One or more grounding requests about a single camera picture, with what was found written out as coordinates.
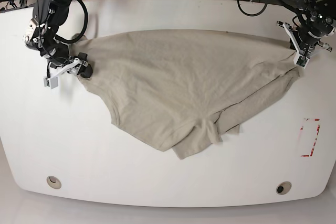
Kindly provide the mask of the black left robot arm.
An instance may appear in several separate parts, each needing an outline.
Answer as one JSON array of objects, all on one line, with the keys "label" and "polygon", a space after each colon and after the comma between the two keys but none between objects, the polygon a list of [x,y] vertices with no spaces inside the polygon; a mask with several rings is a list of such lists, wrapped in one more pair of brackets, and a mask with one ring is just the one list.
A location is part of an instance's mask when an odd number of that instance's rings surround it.
[{"label": "black left robot arm", "polygon": [[299,25],[295,32],[305,55],[313,52],[321,38],[335,33],[335,0],[304,0],[298,11]]}]

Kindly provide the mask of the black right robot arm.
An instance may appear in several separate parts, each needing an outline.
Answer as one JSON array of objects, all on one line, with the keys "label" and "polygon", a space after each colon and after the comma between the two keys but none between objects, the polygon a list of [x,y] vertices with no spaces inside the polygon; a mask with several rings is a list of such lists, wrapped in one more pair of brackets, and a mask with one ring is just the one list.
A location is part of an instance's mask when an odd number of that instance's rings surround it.
[{"label": "black right robot arm", "polygon": [[73,0],[37,0],[33,8],[33,16],[24,36],[27,48],[39,51],[48,60],[47,68],[69,67],[76,75],[88,79],[93,69],[88,63],[87,54],[79,53],[71,56],[69,45],[78,42],[88,26],[88,11],[82,0],[76,0],[83,9],[84,22],[81,32],[73,39],[65,39],[57,34],[69,14],[70,3]]}]

